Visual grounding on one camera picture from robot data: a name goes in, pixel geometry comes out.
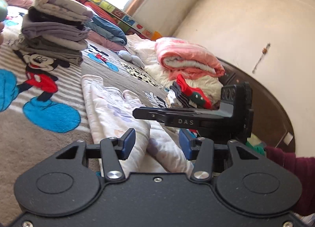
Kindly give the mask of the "maroon sleeved forearm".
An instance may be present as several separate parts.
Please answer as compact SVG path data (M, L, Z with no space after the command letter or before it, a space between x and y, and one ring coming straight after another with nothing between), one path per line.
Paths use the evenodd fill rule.
M266 157L288 173L286 184L296 185L301 194L293 212L308 216L314 214L314 157L298 157L279 148L265 147Z

